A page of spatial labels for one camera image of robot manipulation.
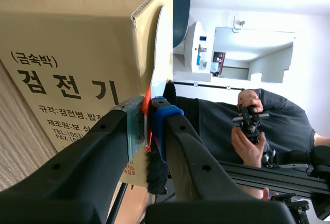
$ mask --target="metal rod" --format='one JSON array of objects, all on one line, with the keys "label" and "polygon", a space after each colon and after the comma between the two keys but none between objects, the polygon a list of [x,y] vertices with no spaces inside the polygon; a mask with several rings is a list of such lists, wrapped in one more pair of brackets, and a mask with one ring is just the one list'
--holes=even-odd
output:
[{"label": "metal rod", "polygon": [[[186,86],[195,86],[194,83],[189,83],[189,82],[178,82],[174,81],[174,84],[177,85],[186,85]],[[206,85],[206,84],[197,84],[198,87],[205,87],[205,88],[214,88],[214,89],[227,89],[225,86],[214,86],[214,85]],[[240,88],[230,88],[230,90],[239,90],[243,91],[245,89],[240,89]]]},{"label": "metal rod", "polygon": [[117,217],[117,214],[118,214],[118,211],[119,211],[119,208],[120,208],[120,205],[123,201],[126,189],[127,189],[127,184],[122,183],[122,185],[119,188],[118,194],[115,198],[115,201],[113,203],[113,206],[111,208],[111,211],[110,211],[110,214],[109,214],[109,217],[107,219],[106,224],[114,224],[114,221]]},{"label": "metal rod", "polygon": [[298,197],[311,199],[314,194],[330,196],[328,183],[323,179],[283,173],[268,168],[245,167],[235,163],[219,161],[222,168],[239,185],[285,193],[296,193]]}]

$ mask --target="light fixture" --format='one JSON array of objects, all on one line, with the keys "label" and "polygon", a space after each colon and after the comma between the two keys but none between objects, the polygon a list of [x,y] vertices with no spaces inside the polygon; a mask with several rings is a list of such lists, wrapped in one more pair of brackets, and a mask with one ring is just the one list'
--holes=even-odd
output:
[{"label": "light fixture", "polygon": [[255,53],[246,53],[243,51],[233,51],[226,53],[225,59],[231,60],[252,60],[258,57]]},{"label": "light fixture", "polygon": [[233,36],[233,41],[240,46],[259,48],[289,45],[293,40],[293,33],[262,30],[242,30]]}]

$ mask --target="cardboard box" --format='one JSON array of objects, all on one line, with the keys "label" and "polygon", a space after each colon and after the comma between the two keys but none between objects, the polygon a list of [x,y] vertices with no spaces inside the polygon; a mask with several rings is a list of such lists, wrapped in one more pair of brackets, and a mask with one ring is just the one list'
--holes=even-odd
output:
[{"label": "cardboard box", "polygon": [[[145,93],[162,6],[172,20],[173,0],[0,0],[0,59],[58,151]],[[144,151],[121,181],[146,186]]]}]

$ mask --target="black pole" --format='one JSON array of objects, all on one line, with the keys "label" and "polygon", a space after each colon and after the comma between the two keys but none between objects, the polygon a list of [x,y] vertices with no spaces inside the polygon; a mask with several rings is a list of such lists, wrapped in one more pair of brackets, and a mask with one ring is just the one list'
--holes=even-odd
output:
[{"label": "black pole", "polygon": [[111,211],[110,211],[110,214],[109,214],[109,217],[107,219],[106,224],[114,224],[114,221],[117,217],[117,214],[118,214],[118,211],[119,211],[119,208],[120,208],[120,205],[123,201],[126,189],[127,189],[127,184],[122,183],[122,185],[119,188],[118,194],[115,198],[115,201],[113,203],[113,206],[111,208]]},{"label": "black pole", "polygon": [[[177,85],[186,85],[186,86],[195,86],[194,83],[189,83],[189,82],[178,82],[174,81],[174,84]],[[214,88],[214,89],[227,89],[225,86],[214,86],[214,85],[206,85],[206,84],[197,84],[198,87],[205,87],[205,88]],[[240,88],[230,88],[230,90],[239,90],[243,91],[245,89],[240,89]]]}]

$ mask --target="blue clip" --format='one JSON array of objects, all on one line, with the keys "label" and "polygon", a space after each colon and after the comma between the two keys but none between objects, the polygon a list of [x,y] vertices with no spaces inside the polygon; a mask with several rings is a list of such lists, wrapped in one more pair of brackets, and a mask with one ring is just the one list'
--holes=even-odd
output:
[{"label": "blue clip", "polygon": [[[163,97],[156,97],[154,99],[164,99]],[[172,116],[174,114],[182,114],[183,110],[179,109],[176,106],[166,106],[166,107],[159,107],[155,111],[152,111],[150,114],[150,128],[152,132],[152,136],[155,139],[157,144],[161,161],[166,163],[166,153],[165,153],[165,144],[163,140],[163,124],[164,119]]]}]

